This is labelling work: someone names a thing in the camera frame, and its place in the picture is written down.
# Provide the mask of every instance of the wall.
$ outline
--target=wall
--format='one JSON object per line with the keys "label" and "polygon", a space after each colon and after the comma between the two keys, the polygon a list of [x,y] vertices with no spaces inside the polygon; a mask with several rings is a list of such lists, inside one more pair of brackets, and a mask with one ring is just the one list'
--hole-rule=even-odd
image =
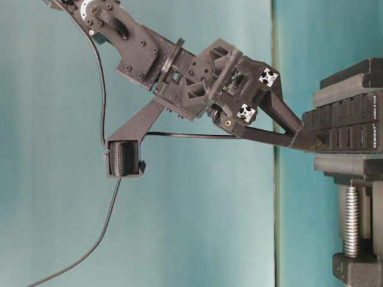
{"label": "wall", "polygon": [[[185,48],[216,38],[271,62],[270,2],[124,0],[141,23]],[[99,143],[101,94],[88,43],[42,1],[4,1],[0,18],[0,286],[25,286],[96,240],[114,181]],[[151,95],[101,47],[107,135]],[[271,129],[261,116],[257,126]],[[219,133],[203,117],[163,114],[154,130]],[[123,181],[99,249],[45,286],[273,286],[272,147],[149,138],[143,178]]]}
{"label": "wall", "polygon": [[[274,0],[274,56],[285,101],[302,115],[321,79],[368,57],[382,57],[379,0]],[[312,155],[278,149],[278,286],[343,286],[332,276],[342,250],[338,194],[313,169]]]}

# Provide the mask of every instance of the robotic arm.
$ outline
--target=robotic arm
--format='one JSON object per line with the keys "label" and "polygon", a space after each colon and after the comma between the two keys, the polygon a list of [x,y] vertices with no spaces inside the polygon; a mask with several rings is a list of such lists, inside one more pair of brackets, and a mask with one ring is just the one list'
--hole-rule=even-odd
{"label": "robotic arm", "polygon": [[[44,0],[52,8],[54,2]],[[118,0],[62,1],[98,43],[109,42],[121,55],[117,72],[154,93],[153,100],[106,140],[107,174],[141,176],[142,141],[164,108],[194,120],[205,112],[212,122],[240,139],[315,152],[321,141],[285,104],[281,76],[273,67],[244,56],[234,45],[216,40],[195,56],[177,43],[137,23]],[[284,134],[250,125],[262,109]]]}

